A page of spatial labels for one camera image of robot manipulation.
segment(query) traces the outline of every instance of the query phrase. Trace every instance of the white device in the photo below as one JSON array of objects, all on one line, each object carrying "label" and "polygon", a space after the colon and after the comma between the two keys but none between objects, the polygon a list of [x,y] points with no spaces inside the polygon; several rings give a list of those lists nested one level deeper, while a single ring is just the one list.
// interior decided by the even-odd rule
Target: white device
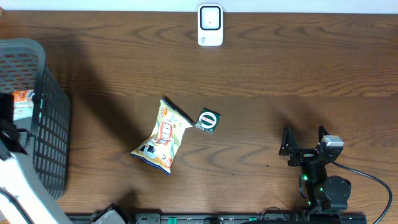
[{"label": "white device", "polygon": [[198,43],[220,46],[224,37],[223,8],[219,4],[202,4],[198,8]]},{"label": "white device", "polygon": [[11,223],[72,223],[37,177],[28,155],[0,159],[0,208]]}]

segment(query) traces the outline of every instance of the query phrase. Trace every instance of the black base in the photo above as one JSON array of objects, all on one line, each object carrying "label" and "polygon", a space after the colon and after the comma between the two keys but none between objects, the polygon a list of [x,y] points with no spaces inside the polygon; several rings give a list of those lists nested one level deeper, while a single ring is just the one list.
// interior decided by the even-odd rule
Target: black base
[{"label": "black base", "polygon": [[[89,224],[94,215],[68,215],[74,224]],[[156,213],[142,213],[131,215],[137,220],[132,224],[243,224],[252,221],[253,224],[367,224],[365,215],[314,215],[312,220],[295,221],[299,217],[296,213],[266,213],[261,220],[261,214],[252,215],[160,215]]]}]

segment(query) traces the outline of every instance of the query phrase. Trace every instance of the chip bag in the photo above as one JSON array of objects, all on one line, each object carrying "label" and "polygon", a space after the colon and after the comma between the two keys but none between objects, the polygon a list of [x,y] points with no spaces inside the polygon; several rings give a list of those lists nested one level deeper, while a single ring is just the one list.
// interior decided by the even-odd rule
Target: chip bag
[{"label": "chip bag", "polygon": [[14,121],[33,116],[33,101],[35,93],[33,90],[14,91]]},{"label": "chip bag", "polygon": [[191,127],[192,123],[186,117],[165,100],[161,100],[156,125],[150,138],[133,150],[131,156],[138,157],[170,175],[170,167],[181,146],[185,128]]}]

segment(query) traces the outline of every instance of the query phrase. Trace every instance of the crumpled snack bag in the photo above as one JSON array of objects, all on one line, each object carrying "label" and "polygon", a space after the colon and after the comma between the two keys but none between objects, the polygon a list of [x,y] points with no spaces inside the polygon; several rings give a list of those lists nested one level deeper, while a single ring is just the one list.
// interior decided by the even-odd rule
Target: crumpled snack bag
[{"label": "crumpled snack bag", "polygon": [[14,95],[14,121],[33,116],[33,90],[19,90],[12,92]]},{"label": "crumpled snack bag", "polygon": [[138,157],[170,175],[170,167],[181,146],[184,131],[191,127],[192,123],[186,117],[162,99],[150,138],[133,150],[131,156]]}]

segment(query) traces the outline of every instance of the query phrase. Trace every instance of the plastic basket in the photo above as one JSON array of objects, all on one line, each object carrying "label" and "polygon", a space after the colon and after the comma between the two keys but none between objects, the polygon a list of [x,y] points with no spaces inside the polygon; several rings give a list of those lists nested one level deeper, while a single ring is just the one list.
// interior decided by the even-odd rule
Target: plastic basket
[{"label": "plastic basket", "polygon": [[33,115],[22,124],[28,124],[25,128],[32,134],[26,151],[44,187],[58,199],[67,177],[70,101],[46,68],[43,47],[34,40],[0,40],[0,91],[15,90],[34,90]]}]

